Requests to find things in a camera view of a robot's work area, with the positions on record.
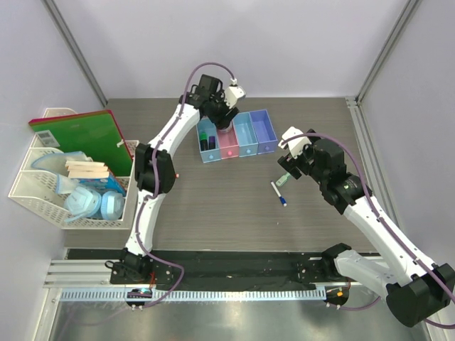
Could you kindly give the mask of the green black highlighter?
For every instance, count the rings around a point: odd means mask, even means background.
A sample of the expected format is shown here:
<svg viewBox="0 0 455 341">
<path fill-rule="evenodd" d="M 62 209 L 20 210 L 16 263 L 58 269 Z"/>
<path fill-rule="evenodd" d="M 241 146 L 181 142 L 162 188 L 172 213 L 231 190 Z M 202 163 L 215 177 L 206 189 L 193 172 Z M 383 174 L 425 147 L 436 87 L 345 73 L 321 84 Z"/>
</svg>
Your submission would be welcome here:
<svg viewBox="0 0 455 341">
<path fill-rule="evenodd" d="M 199 143 L 200 143 L 200 150 L 207 151 L 208 150 L 208 137 L 207 134 L 203 131 L 199 135 Z"/>
</svg>

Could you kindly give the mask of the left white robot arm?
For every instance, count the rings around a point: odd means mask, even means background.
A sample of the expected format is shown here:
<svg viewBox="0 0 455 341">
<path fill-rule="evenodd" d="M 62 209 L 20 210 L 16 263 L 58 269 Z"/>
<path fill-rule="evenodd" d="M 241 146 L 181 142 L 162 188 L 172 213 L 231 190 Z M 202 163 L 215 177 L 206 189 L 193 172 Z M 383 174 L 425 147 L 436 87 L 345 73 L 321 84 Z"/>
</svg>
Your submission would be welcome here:
<svg viewBox="0 0 455 341">
<path fill-rule="evenodd" d="M 186 135 L 206 117 L 218 129 L 227 129 L 238 114 L 237 102 L 246 95 L 235 77 L 228 87 L 220 79 L 201 75 L 198 84 L 186 84 L 176 110 L 166 125 L 134 154 L 134 179 L 138 189 L 136 213 L 119 261 L 106 262 L 110 282 L 144 283 L 152 274 L 153 237 L 156 220 L 166 194 L 175 181 L 173 156 Z"/>
</svg>

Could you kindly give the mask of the blue plastic bin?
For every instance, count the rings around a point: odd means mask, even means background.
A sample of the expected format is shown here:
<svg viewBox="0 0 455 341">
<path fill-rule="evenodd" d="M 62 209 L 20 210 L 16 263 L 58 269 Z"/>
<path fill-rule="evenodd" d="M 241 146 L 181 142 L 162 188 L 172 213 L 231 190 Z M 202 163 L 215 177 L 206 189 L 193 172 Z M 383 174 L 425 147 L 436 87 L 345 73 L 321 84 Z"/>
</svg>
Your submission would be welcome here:
<svg viewBox="0 0 455 341">
<path fill-rule="evenodd" d="M 239 146 L 239 157 L 254 156 L 257 154 L 258 141 L 249 112 L 239 113 L 233 121 L 237 142 Z"/>
</svg>

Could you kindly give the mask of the blue white marker pen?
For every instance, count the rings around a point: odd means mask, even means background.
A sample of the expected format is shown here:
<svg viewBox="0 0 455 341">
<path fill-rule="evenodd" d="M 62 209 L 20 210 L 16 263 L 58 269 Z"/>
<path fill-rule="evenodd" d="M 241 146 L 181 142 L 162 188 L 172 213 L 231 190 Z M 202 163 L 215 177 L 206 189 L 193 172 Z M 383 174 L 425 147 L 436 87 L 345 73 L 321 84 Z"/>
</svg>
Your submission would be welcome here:
<svg viewBox="0 0 455 341">
<path fill-rule="evenodd" d="M 270 184 L 271 184 L 273 190 L 275 191 L 275 193 L 277 194 L 277 197 L 279 198 L 280 203 L 282 204 L 282 206 L 283 206 L 283 207 L 286 207 L 286 206 L 287 206 L 287 202 L 286 202 L 286 200 L 284 199 L 284 197 L 282 196 L 282 194 L 280 193 L 280 191 L 279 191 L 277 185 L 275 184 L 275 182 L 274 182 L 274 181 L 271 181 Z"/>
</svg>

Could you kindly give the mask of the light green correction tape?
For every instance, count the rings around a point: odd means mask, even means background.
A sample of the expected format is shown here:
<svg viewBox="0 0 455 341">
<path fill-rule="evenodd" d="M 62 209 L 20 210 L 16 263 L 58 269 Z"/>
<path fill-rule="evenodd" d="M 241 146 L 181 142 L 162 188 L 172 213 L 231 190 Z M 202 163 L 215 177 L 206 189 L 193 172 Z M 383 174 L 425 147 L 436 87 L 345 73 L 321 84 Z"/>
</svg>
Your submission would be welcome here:
<svg viewBox="0 0 455 341">
<path fill-rule="evenodd" d="M 276 186 L 277 187 L 281 187 L 283 186 L 287 181 L 288 179 L 291 177 L 291 175 L 289 173 L 286 173 L 284 175 L 282 175 L 276 182 Z"/>
</svg>

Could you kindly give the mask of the light blue end bin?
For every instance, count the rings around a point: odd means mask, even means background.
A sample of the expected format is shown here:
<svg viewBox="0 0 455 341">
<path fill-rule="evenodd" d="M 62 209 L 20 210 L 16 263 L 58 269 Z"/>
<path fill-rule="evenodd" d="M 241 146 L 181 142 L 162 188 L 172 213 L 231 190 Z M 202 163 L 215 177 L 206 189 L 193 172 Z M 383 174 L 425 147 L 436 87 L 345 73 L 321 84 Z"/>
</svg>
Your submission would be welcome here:
<svg viewBox="0 0 455 341">
<path fill-rule="evenodd" d="M 211 163 L 220 161 L 221 153 L 215 125 L 209 119 L 204 118 L 198 122 L 196 128 L 202 162 Z"/>
</svg>

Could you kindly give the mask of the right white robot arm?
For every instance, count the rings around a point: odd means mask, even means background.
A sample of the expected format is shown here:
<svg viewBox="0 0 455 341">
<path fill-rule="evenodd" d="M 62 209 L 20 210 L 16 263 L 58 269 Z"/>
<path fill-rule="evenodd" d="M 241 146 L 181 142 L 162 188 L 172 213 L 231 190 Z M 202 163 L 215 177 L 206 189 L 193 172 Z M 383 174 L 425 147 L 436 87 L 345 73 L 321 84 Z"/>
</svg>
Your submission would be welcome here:
<svg viewBox="0 0 455 341">
<path fill-rule="evenodd" d="M 347 277 L 363 284 L 409 328 L 454 302 L 454 269 L 419 250 L 387 216 L 362 171 L 348 172 L 345 157 L 352 153 L 341 142 L 308 132 L 282 138 L 279 147 L 288 150 L 279 165 L 296 179 L 311 177 L 324 200 L 367 237 L 386 263 L 381 266 L 337 244 L 323 253 L 325 278 Z"/>
</svg>

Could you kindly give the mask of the blue slime jar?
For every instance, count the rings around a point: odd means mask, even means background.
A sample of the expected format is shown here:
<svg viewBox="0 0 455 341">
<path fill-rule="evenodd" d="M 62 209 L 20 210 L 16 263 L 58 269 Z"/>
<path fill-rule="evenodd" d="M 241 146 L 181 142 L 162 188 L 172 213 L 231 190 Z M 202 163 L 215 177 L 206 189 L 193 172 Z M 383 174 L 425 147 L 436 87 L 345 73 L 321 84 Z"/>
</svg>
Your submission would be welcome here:
<svg viewBox="0 0 455 341">
<path fill-rule="evenodd" d="M 230 122 L 225 128 L 219 129 L 220 133 L 226 134 L 232 130 L 232 122 Z"/>
</svg>

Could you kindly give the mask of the purple plastic bin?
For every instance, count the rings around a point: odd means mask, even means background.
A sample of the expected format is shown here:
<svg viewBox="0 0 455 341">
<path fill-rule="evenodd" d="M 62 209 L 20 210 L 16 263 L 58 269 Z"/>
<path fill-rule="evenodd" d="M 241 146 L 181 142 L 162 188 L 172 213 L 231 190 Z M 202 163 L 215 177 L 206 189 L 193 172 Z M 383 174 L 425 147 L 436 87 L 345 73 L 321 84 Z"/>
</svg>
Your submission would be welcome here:
<svg viewBox="0 0 455 341">
<path fill-rule="evenodd" d="M 258 142 L 258 154 L 274 153 L 278 140 L 266 109 L 250 112 L 252 126 Z"/>
</svg>

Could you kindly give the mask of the purple black highlighter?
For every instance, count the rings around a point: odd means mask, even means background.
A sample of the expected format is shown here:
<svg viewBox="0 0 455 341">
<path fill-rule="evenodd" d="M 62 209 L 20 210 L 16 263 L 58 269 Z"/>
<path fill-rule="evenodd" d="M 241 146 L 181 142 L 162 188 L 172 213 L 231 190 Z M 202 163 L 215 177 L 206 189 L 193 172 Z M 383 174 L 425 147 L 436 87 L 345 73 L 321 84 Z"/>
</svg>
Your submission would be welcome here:
<svg viewBox="0 0 455 341">
<path fill-rule="evenodd" d="M 215 136 L 209 136 L 208 138 L 208 149 L 213 150 L 216 148 Z"/>
</svg>

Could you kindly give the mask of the pink plastic bin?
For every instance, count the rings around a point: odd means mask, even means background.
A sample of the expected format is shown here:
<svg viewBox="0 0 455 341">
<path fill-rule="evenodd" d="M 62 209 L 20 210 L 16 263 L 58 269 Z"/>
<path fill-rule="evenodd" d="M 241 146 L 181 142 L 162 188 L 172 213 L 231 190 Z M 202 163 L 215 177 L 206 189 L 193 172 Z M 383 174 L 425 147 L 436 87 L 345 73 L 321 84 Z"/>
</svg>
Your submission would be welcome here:
<svg viewBox="0 0 455 341">
<path fill-rule="evenodd" d="M 239 156 L 240 147 L 233 125 L 228 129 L 217 130 L 217 136 L 222 160 Z"/>
</svg>

